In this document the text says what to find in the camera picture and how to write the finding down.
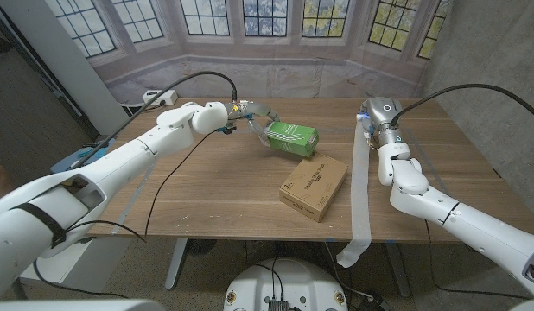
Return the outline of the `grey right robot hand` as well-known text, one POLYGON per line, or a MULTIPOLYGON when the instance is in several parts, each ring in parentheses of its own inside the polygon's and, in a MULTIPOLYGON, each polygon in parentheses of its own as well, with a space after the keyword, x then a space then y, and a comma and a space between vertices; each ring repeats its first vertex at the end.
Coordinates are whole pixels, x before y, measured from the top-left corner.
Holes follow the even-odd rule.
POLYGON ((369 98, 360 106, 357 121, 380 147, 388 143, 402 143, 403 136, 398 125, 391 125, 392 119, 403 109, 401 103, 392 98, 369 98))

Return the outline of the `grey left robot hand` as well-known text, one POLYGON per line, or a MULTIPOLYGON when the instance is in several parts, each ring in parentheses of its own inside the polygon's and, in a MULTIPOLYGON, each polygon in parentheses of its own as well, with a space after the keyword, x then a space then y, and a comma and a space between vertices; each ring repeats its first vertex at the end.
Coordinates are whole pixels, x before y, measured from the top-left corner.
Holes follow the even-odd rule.
POLYGON ((278 122, 280 117, 277 112, 271 109, 268 105, 261 103, 241 100, 230 104, 225 104, 228 113, 226 126, 222 132, 226 135, 231 134, 237 129, 236 121, 239 119, 246 119, 249 130, 256 134, 260 142, 267 147, 270 147, 270 140, 266 134, 267 128, 274 122, 278 122), (255 116, 268 117, 270 121, 266 125, 260 125, 255 119, 255 116))

